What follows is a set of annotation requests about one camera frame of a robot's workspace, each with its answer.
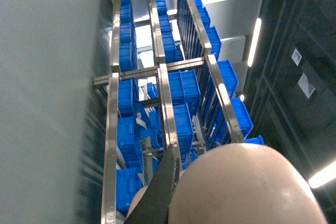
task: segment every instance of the gray wall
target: gray wall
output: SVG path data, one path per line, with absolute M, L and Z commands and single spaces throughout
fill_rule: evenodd
M 89 180 L 81 149 L 95 103 L 90 83 L 107 73 L 100 67 L 106 7 L 101 0 L 0 6 L 0 223 L 92 223 L 83 210 L 92 204 L 89 189 L 85 199 L 78 192 Z

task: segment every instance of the metal rack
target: metal rack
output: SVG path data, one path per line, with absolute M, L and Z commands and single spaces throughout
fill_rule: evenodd
M 191 41 L 186 37 L 185 30 L 188 27 L 181 26 L 180 34 L 181 41 L 184 47 L 186 59 L 184 61 L 174 62 L 170 64 L 165 63 L 165 53 L 163 48 L 163 41 L 161 36 L 159 16 L 157 13 L 156 1 L 148 0 L 149 2 L 149 23 L 152 31 L 152 44 L 154 52 L 154 62 L 156 66 L 144 68 L 140 70 L 121 72 L 119 66 L 119 44 L 120 44 L 120 0 L 113 0 L 113 27 L 112 27 L 112 44 L 110 67 L 111 74 L 95 78 L 93 86 L 97 89 L 108 85 L 108 102 L 107 102 L 107 130 L 106 130 L 106 149 L 104 158 L 104 176 L 103 176 L 103 196 L 102 196 L 102 212 L 101 223 L 115 223 L 116 218 L 120 219 L 115 208 L 116 203 L 116 167 L 125 168 L 125 164 L 120 151 L 117 146 L 117 128 L 118 128 L 118 85 L 119 81 L 128 80 L 131 78 L 141 79 L 147 77 L 156 77 L 158 99 L 150 99 L 141 101 L 146 107 L 158 106 L 160 110 L 160 119 L 162 125 L 164 148 L 153 150 L 147 148 L 146 141 L 143 144 L 143 154 L 146 157 L 156 155 L 166 151 L 169 146 L 172 148 L 172 155 L 176 160 L 181 159 L 180 149 L 178 146 L 178 139 L 176 133 L 176 125 L 172 104 L 172 97 L 170 92 L 170 84 L 168 80 L 168 72 L 186 69 L 197 69 L 197 76 L 201 90 L 201 101 L 199 103 L 199 110 L 194 119 L 197 142 L 194 143 L 194 148 L 203 146 L 207 143 L 207 138 L 212 131 L 215 123 L 214 118 L 222 110 L 225 120 L 220 121 L 220 125 L 227 124 L 229 134 L 232 142 L 243 143 L 244 138 L 240 126 L 237 121 L 236 114 L 232 107 L 228 92 L 224 85 L 222 75 L 219 71 L 216 59 L 211 55 L 211 44 L 203 26 L 201 17 L 198 13 L 194 0 L 178 0 L 177 6 L 177 21 L 185 16 L 186 13 L 191 14 L 193 26 L 197 32 L 197 42 L 200 44 L 198 48 L 194 48 L 193 44 L 196 41 Z M 190 55 L 196 54 L 197 58 L 190 58 Z M 215 114 L 208 114 L 204 121 L 200 115 L 205 113 L 205 106 L 203 106 L 204 99 L 207 99 L 208 83 L 214 84 L 216 92 L 211 97 L 211 103 L 218 99 L 218 109 Z

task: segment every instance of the beige robot head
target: beige robot head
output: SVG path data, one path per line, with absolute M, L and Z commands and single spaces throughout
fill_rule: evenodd
M 308 184 L 277 151 L 224 145 L 179 180 L 169 224 L 327 224 Z

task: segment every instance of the ceiling light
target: ceiling light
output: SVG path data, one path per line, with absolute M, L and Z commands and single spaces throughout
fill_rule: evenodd
M 322 169 L 308 180 L 311 188 L 318 188 L 336 178 L 336 161 Z
M 254 27 L 254 32 L 253 32 L 253 38 L 252 38 L 252 43 L 251 43 L 250 54 L 248 55 L 248 60 L 247 60 L 247 65 L 249 67 L 252 66 L 253 59 L 254 59 L 254 54 L 256 53 L 256 48 L 257 48 L 257 43 L 258 43 L 260 28 L 261 28 L 261 19 L 257 18 L 256 26 Z

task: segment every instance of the stainless steel bar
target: stainless steel bar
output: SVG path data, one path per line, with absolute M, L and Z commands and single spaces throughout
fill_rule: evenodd
M 197 10 L 196 4 L 194 0 L 186 0 L 187 1 L 187 5 L 189 7 L 189 10 L 191 12 L 192 18 L 193 18 L 193 22 L 199 37 L 199 40 L 201 42 L 201 45 L 203 47 L 203 52 L 202 52 L 202 56 L 208 55 L 211 53 L 211 44 L 208 38 L 208 35 L 206 33 L 206 30 L 204 28 L 201 16 L 199 15 L 199 12 Z
M 152 107 L 158 107 L 160 101 L 158 98 L 156 98 L 156 99 L 140 101 L 138 103 L 142 104 L 145 108 L 152 108 Z
M 153 76 L 156 76 L 157 69 L 158 69 L 157 67 L 149 67 L 149 68 L 127 71 L 127 72 L 120 74 L 120 80 L 129 80 L 132 78 L 144 79 L 148 77 L 153 77 Z
M 109 80 L 101 223 L 115 224 L 119 73 Z
M 169 15 L 169 20 L 175 20 L 176 18 L 177 18 L 176 14 Z M 135 27 L 148 26 L 150 24 L 151 24 L 150 19 L 146 19 L 146 20 L 135 22 Z
M 110 55 L 110 67 L 112 72 L 120 73 L 119 44 L 120 44 L 120 0 L 113 0 L 113 25 L 112 43 Z
M 202 119 L 200 119 L 198 114 L 196 114 L 194 116 L 194 125 L 195 125 L 197 143 L 204 144 L 205 143 L 205 140 L 204 140 L 205 133 L 203 131 L 201 124 L 203 125 Z
M 154 62 L 159 65 L 165 63 L 165 53 L 163 49 L 163 40 L 160 29 L 158 7 L 156 0 L 148 0 L 149 2 L 149 17 L 151 20 L 151 30 L 153 39 Z
M 177 71 L 177 70 L 188 70 L 194 69 L 203 66 L 205 60 L 203 58 L 196 58 L 191 60 L 183 60 L 167 64 L 168 72 Z M 142 79 L 156 76 L 158 73 L 158 67 L 149 67 L 138 70 L 132 70 L 120 74 L 120 80 L 129 80 L 131 78 Z M 92 85 L 95 88 L 106 86 L 109 84 L 109 76 L 100 76 L 93 80 Z
M 154 51 L 154 62 L 157 64 L 157 90 L 160 99 L 160 118 L 163 133 L 163 140 L 165 142 L 165 149 L 172 144 L 173 156 L 180 159 L 181 153 L 178 146 L 176 124 L 173 110 L 173 101 L 170 93 L 170 84 L 168 79 L 168 69 L 165 64 L 165 53 L 163 48 L 163 40 L 159 23 L 158 9 L 156 0 L 148 0 L 149 2 L 149 16 L 151 20 L 152 42 Z
M 227 93 L 226 87 L 224 85 L 222 74 L 219 70 L 217 61 L 214 55 L 208 55 L 206 58 L 206 63 L 209 67 L 209 72 L 214 83 L 216 93 L 218 96 L 218 101 L 222 107 L 222 112 L 224 114 L 227 128 L 229 130 L 231 139 L 233 143 L 245 143 L 242 131 L 238 124 L 236 113 L 232 107 L 230 97 Z

